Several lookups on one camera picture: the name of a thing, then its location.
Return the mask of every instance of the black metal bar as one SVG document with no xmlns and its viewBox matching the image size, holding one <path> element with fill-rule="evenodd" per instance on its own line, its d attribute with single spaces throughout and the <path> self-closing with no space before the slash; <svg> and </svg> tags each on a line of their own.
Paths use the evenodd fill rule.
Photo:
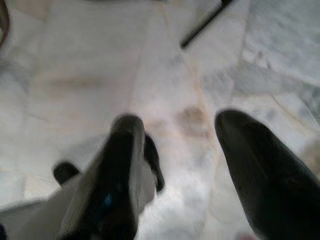
<svg viewBox="0 0 320 240">
<path fill-rule="evenodd" d="M 205 28 L 209 23 L 216 18 L 233 0 L 221 0 L 221 5 L 217 6 L 214 11 L 209 13 L 209 15 L 197 25 L 186 37 L 181 41 L 180 47 L 185 49 L 191 41 Z"/>
</svg>

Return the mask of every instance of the white marble tile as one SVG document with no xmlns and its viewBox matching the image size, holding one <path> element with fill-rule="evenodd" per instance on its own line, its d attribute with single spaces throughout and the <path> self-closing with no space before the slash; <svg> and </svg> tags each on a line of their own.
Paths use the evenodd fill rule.
<svg viewBox="0 0 320 240">
<path fill-rule="evenodd" d="M 320 134 L 301 151 L 299 156 L 317 178 L 320 179 Z"/>
<path fill-rule="evenodd" d="M 318 0 L 252 1 L 244 59 L 319 85 L 319 9 Z"/>
<path fill-rule="evenodd" d="M 52 0 L 8 0 L 7 4 L 34 18 L 45 21 L 48 17 Z"/>
<path fill-rule="evenodd" d="M 215 172 L 213 149 L 199 138 L 153 139 L 166 186 L 142 213 L 136 239 L 198 239 Z"/>
<path fill-rule="evenodd" d="M 247 20 L 250 12 L 252 0 L 233 0 L 227 9 L 222 13 L 230 18 L 236 18 L 238 20 Z"/>
<path fill-rule="evenodd" d="M 19 134 L 0 137 L 0 170 L 18 171 L 17 159 L 19 152 L 20 136 Z"/>
<path fill-rule="evenodd" d="M 184 19 L 189 17 L 189 10 L 159 5 L 150 19 L 129 110 L 141 116 L 146 129 L 154 134 L 209 134 L 193 74 L 175 31 L 185 26 Z"/>
<path fill-rule="evenodd" d="M 0 171 L 0 209 L 23 200 L 25 182 L 24 174 Z"/>
<path fill-rule="evenodd" d="M 234 0 L 232 4 L 222 13 L 230 16 L 247 15 L 251 0 Z M 221 0 L 167 0 L 167 3 L 176 7 L 190 9 L 197 16 L 206 15 L 221 4 Z"/>
<path fill-rule="evenodd" d="M 215 19 L 186 50 L 188 61 L 200 77 L 238 64 L 246 15 L 233 17 L 229 11 Z"/>
<path fill-rule="evenodd" d="M 245 110 L 265 123 L 298 156 L 319 134 L 319 128 L 315 130 L 301 122 L 289 107 L 279 105 L 274 96 L 235 96 L 231 106 Z"/>
<path fill-rule="evenodd" d="M 26 201 L 46 199 L 59 189 L 60 186 L 55 180 L 27 175 L 25 178 L 24 199 Z"/>
<path fill-rule="evenodd" d="M 0 131 L 5 135 L 18 134 L 23 127 L 29 84 L 24 73 L 17 65 L 0 64 Z"/>
<path fill-rule="evenodd" d="M 149 1 L 52 3 L 30 84 L 21 171 L 52 179 L 60 159 L 87 166 L 114 117 L 128 110 Z"/>
<path fill-rule="evenodd" d="M 254 64 L 242 62 L 219 72 L 208 72 L 201 78 L 201 88 L 211 115 L 228 106 L 234 94 L 272 95 L 285 101 L 284 108 L 309 127 L 319 127 L 318 87 Z"/>
<path fill-rule="evenodd" d="M 45 24 L 14 8 L 9 8 L 9 15 L 11 25 L 4 51 L 10 56 L 11 49 L 16 47 L 21 51 L 36 56 Z"/>
<path fill-rule="evenodd" d="M 244 236 L 255 239 L 232 182 L 224 153 L 218 140 L 215 141 L 218 145 L 214 153 L 217 165 L 214 168 L 205 227 L 199 239 L 240 240 Z"/>
</svg>

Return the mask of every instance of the grout line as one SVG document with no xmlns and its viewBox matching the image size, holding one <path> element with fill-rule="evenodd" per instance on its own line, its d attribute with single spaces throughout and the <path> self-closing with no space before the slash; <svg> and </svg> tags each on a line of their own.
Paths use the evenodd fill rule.
<svg viewBox="0 0 320 240">
<path fill-rule="evenodd" d="M 162 5 L 160 5 L 160 13 L 162 15 L 162 17 L 164 18 L 164 21 L 166 24 L 168 24 L 166 27 L 167 27 L 167 34 L 168 34 L 168 38 L 169 40 L 171 41 L 171 43 L 174 43 L 173 41 L 173 37 L 171 36 L 171 34 L 169 33 L 169 22 L 166 21 L 168 18 L 167 14 L 166 14 L 166 11 L 165 9 L 162 7 Z M 206 107 L 205 107 L 205 104 L 204 104 L 204 101 L 203 101 L 203 96 L 202 96 L 202 91 L 201 91 L 201 88 L 200 88 L 200 83 L 198 81 L 199 79 L 199 76 L 198 76 L 198 68 L 193 71 L 192 67 L 188 64 L 188 61 L 186 59 L 186 56 L 185 54 L 182 54 L 182 57 L 183 57 L 183 63 L 184 65 L 186 66 L 186 69 L 190 75 L 190 78 L 193 82 L 193 89 L 195 90 L 195 93 L 197 95 L 197 98 L 198 98 L 198 104 L 204 114 L 204 118 L 206 119 L 206 125 L 207 125 L 207 128 L 208 128 L 208 132 L 209 132 L 209 136 L 208 136 L 208 140 L 209 142 L 212 144 L 212 146 L 215 148 L 215 143 L 214 143 L 214 131 L 213 131 L 213 128 L 211 127 L 211 121 L 210 121 L 210 117 L 208 115 L 208 111 L 206 110 Z"/>
<path fill-rule="evenodd" d="M 238 61 L 237 61 L 237 64 L 236 64 L 238 69 L 241 68 L 242 62 L 245 61 L 243 59 L 243 53 L 244 53 L 244 49 L 245 49 L 246 35 L 247 35 L 248 29 L 249 29 L 249 16 L 250 16 L 251 8 L 252 8 L 252 1 L 254 1 L 254 0 L 250 0 L 249 9 L 248 9 L 248 12 L 247 12 L 246 17 L 245 17 L 244 32 L 243 32 L 243 36 L 242 36 L 242 40 L 241 40 Z"/>
<path fill-rule="evenodd" d="M 308 129 L 309 131 L 315 131 L 315 129 L 311 126 L 309 126 L 308 124 L 306 124 L 305 122 L 303 122 L 302 120 L 300 120 L 299 118 L 297 118 L 294 114 L 292 114 L 288 109 L 286 109 L 277 99 L 275 96 L 270 95 L 270 97 L 274 100 L 274 102 L 280 107 L 280 109 L 289 117 L 291 118 L 295 123 L 298 123 L 299 128 L 302 127 Z"/>
<path fill-rule="evenodd" d="M 149 29 L 150 29 L 150 25 L 152 23 L 151 18 L 152 18 L 152 13 L 156 9 L 155 6 L 152 5 L 150 7 L 151 11 L 149 12 L 149 16 L 146 19 L 147 24 L 146 24 L 146 27 L 145 27 L 145 38 L 144 38 L 144 41 L 143 41 L 143 44 L 142 44 L 142 47 L 141 47 L 140 57 L 139 57 L 139 60 L 138 60 L 138 64 L 137 64 L 137 68 L 136 68 L 136 72 L 135 72 L 135 77 L 134 77 L 134 81 L 132 83 L 131 94 L 129 96 L 129 99 L 128 99 L 128 102 L 127 102 L 127 105 L 126 105 L 127 106 L 127 110 L 129 112 L 131 111 L 131 108 L 132 108 L 134 93 L 135 93 L 135 89 L 136 89 L 137 83 L 138 83 L 139 72 L 140 72 L 141 66 L 143 64 L 144 53 L 145 53 L 146 48 L 147 48 L 146 43 L 147 43 L 147 40 L 149 38 Z"/>
</svg>

